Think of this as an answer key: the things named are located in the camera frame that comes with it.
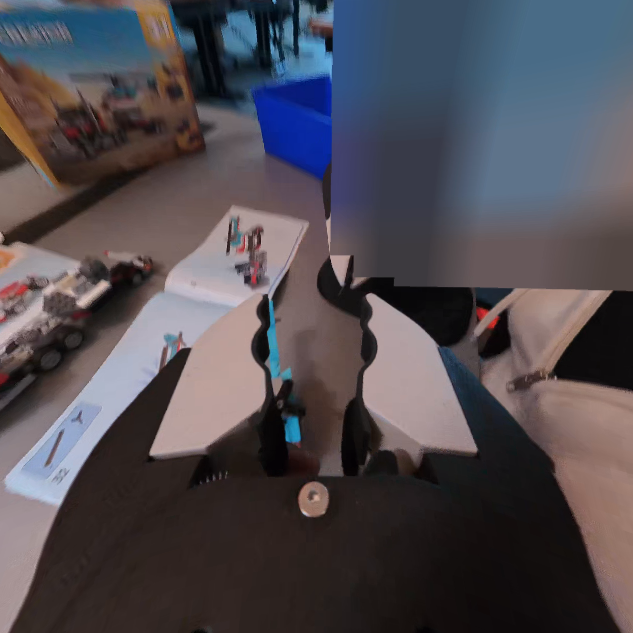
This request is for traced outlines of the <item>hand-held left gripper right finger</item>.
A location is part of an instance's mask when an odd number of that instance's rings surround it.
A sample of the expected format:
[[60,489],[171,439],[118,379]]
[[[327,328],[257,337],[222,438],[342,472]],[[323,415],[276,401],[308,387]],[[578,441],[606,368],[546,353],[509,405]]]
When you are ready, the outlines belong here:
[[362,366],[343,422],[343,473],[381,451],[404,473],[427,455],[475,457],[475,439],[432,337],[375,294],[361,300]]

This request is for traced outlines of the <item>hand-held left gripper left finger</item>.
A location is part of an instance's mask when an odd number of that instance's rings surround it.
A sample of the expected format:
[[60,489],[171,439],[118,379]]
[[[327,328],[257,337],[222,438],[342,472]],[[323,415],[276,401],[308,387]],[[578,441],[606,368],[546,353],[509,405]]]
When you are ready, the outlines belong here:
[[201,458],[217,476],[287,473],[284,423],[266,364],[269,328],[268,295],[256,293],[197,339],[150,458]]

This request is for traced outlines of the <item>teal lego tail assembly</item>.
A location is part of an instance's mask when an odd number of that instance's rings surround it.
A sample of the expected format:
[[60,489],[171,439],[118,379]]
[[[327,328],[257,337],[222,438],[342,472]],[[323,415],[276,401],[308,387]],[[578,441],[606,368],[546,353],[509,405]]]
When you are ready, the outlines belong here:
[[296,447],[301,446],[301,421],[306,415],[305,407],[299,402],[294,392],[294,381],[291,369],[281,369],[279,342],[277,337],[276,319],[272,296],[268,297],[268,311],[270,325],[267,331],[268,339],[268,368],[273,382],[273,391],[277,398],[277,408],[284,423],[286,442]]

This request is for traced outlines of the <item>open lego instruction booklet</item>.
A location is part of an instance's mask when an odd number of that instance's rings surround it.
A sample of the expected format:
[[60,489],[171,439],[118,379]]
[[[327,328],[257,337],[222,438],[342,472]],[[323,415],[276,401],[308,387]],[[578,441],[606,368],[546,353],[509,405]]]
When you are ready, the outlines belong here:
[[167,275],[99,370],[8,472],[14,495],[59,506],[115,420],[181,349],[251,296],[269,298],[309,223],[232,206],[201,246]]

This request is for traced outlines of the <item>lego truck model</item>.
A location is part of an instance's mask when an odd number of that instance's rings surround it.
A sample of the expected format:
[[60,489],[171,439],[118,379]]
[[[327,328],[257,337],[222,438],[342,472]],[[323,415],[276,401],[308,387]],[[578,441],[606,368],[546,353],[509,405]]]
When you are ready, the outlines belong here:
[[77,350],[92,315],[154,273],[149,256],[105,251],[56,277],[28,275],[1,289],[1,406]]

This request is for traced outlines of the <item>lego set box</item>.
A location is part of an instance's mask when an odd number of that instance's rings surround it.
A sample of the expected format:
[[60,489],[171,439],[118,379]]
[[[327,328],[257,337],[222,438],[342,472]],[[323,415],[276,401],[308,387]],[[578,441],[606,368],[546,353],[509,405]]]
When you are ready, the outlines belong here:
[[205,150],[168,1],[2,1],[1,130],[66,188]]

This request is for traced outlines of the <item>person's blue jeans leg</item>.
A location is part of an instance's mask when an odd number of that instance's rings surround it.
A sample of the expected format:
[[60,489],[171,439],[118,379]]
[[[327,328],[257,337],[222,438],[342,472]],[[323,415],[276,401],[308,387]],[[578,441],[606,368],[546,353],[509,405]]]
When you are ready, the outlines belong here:
[[468,423],[481,416],[499,415],[503,407],[449,348],[440,346],[439,354]]

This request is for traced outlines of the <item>person's black shirt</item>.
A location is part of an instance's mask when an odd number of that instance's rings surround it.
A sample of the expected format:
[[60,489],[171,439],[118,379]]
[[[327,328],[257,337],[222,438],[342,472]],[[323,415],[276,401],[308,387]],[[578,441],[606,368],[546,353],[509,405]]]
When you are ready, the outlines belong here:
[[613,291],[566,348],[558,379],[632,390],[632,291]]

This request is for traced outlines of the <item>light blue instruction leaflet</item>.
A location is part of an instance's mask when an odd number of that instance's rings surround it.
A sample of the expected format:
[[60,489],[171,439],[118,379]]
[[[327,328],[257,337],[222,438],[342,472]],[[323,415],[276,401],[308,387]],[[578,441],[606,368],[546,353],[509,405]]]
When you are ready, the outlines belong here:
[[21,242],[2,245],[1,323],[34,310],[41,311],[44,289],[77,266],[77,259]]

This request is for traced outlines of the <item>blue plastic bin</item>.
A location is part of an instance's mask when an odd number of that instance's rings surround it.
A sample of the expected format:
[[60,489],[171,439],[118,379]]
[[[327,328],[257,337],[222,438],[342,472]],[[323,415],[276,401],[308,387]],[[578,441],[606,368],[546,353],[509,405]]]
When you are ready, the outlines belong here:
[[269,83],[251,95],[266,154],[322,180],[332,157],[330,76]]

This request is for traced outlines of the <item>black chair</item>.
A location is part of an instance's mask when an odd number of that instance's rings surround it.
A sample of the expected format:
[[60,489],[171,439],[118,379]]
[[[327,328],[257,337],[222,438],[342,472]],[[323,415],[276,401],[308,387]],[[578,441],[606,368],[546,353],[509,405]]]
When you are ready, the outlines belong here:
[[235,100],[226,83],[225,53],[220,45],[220,31],[231,13],[247,12],[256,30],[253,64],[255,68],[271,72],[273,49],[284,61],[284,22],[292,18],[292,53],[299,55],[300,1],[170,1],[171,10],[180,25],[194,36],[197,57],[202,73],[202,95],[220,100]]

